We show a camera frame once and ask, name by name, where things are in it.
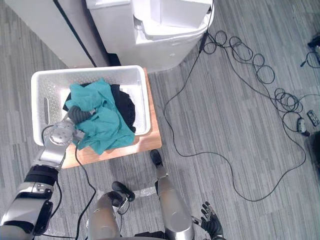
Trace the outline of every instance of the teal cloth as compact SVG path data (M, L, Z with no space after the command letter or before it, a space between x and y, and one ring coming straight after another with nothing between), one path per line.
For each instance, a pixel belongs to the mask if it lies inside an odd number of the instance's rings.
M76 125L85 133L78 149L90 146L100 155L107 149L129 146L134 142L135 134L122 118L111 87L103 78L85 87L72 84L70 90L71 99L65 102L69 109L78 106L82 111L96 110L91 118Z

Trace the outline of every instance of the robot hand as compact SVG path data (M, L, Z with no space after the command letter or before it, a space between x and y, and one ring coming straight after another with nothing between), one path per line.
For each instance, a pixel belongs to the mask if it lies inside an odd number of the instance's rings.
M225 240L222 225L210 203L206 201L202 207L201 212L204 216L201 220L192 217L193 222L208 232L211 240Z

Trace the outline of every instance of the white box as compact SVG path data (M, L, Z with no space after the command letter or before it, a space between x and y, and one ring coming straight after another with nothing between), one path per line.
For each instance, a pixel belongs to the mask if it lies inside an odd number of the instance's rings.
M33 139L42 146L42 129L63 119L63 105L74 83L93 83L103 78L109 84L119 84L135 105L135 135L150 131L150 112L146 76L142 67L110 66L37 71L31 78L31 108Z
M196 29L200 26L212 3L212 0L160 1L162 25Z

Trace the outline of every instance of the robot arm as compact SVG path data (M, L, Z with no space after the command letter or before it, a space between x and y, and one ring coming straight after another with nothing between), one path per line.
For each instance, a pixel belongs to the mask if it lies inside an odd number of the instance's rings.
M66 149L79 137L71 120L62 120L51 128L44 148L39 152L24 182L1 219L2 240L32 240L48 228L54 184L66 156Z

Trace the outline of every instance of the floor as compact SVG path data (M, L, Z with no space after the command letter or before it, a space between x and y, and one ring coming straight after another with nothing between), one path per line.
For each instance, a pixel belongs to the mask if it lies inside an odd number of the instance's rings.
M298 97L320 93L320 71L300 67L309 51L306 43L319 31L319 1L228 0L217 1L215 7L210 32L224 30L229 37L239 36L255 53L262 53L276 73L276 81L269 86L271 90L282 87ZM225 237L230 240L320 239L319 180L309 154L306 163L285 176L273 194L260 202L248 202L233 190L230 169L221 157L202 154L183 158L175 151L162 109L182 87L197 52L195 48L174 69L149 75L163 140L160 151L191 214L200 216L201 204L209 201L221 220ZM66 66L3 0L0 0L0 56L2 215L39 150L32 136L31 76L36 71ZM249 66L234 65L242 77L262 91ZM310 96L302 102L306 111L313 109L320 116L319 101ZM282 173L302 161L302 151L286 138L271 103L239 80L220 49L213 55L199 57L185 91L168 106L167 114L179 151L186 155L216 151L226 156L234 168L236 187L248 198L266 195ZM293 128L296 120L295 116L287 119ZM307 118L306 123L310 132L319 131ZM302 135L290 133L290 136L306 144ZM121 181L137 191L152 187L156 180L148 152L89 164L86 169L98 188L98 196L109 191L113 181ZM47 233L75 236L78 216L91 190L79 167L62 170L60 182L62 205ZM82 221L80 239L87 235L87 217ZM137 199L123 221L123 236L163 230L157 196ZM195 230L195 239L207 236L200 228Z

